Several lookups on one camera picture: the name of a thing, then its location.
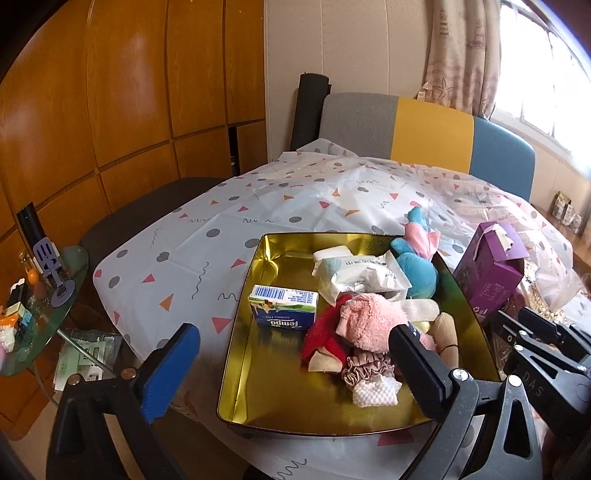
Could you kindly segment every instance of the gold metal tray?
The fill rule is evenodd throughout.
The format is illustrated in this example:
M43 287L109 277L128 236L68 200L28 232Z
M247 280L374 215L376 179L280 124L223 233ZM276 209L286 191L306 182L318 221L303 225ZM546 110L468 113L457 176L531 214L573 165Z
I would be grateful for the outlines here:
M356 255L382 255L393 236L365 233L273 233L262 237L252 260L232 329L219 418L270 432L348 436L403 429L427 418L404 384L398 405L359 408L338 375L308 372L300 359L304 332L257 324L248 303L255 284L317 291L312 253L346 245ZM439 254L434 300L456 322L460 366L480 380L499 381L485 335ZM317 315L326 302L320 298Z

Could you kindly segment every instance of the blue plush toy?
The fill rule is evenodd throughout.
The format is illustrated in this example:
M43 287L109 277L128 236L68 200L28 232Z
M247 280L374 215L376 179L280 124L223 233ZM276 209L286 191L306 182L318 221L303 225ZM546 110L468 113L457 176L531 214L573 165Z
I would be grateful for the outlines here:
M431 263L439 246L439 232L427 232L421 207L414 207L408 213L404 236L390 243L402 271L413 285L408 289L411 299L430 299L437 287L437 270Z

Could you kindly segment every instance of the window sill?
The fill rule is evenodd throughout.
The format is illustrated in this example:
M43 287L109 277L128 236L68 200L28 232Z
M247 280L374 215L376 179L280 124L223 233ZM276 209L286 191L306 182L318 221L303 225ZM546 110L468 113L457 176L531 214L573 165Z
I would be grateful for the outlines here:
M512 115L500 111L498 108L495 109L491 116L491 122L505 127L507 130L519 135L524 140L528 141L531 144L535 144L538 147L543 148L548 153L550 153L553 157L556 157L561 163L564 163L574 170L576 170L580 175L585 177L588 180L591 180L591 166L585 165L581 162L577 162L571 152L560 145L556 140L552 137L549 137L546 134L543 134L539 130L534 127L531 127L528 124L520 122Z

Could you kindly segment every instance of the purple box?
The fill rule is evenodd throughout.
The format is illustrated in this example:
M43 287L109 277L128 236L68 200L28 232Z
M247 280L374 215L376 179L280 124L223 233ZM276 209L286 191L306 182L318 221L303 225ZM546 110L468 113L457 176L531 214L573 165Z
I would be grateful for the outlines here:
M507 251L503 249L496 232L482 235L484 230L495 223L503 227L507 236L513 240L513 245ZM523 278L522 259L529 256L510 223L485 222L478 225L453 276L480 321L505 304Z

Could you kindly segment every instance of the yellow headboard panel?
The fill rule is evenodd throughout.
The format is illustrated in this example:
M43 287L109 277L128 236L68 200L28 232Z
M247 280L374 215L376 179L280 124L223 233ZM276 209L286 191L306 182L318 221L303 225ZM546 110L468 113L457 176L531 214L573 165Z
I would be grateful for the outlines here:
M473 138L472 115L400 97L390 158L468 173Z

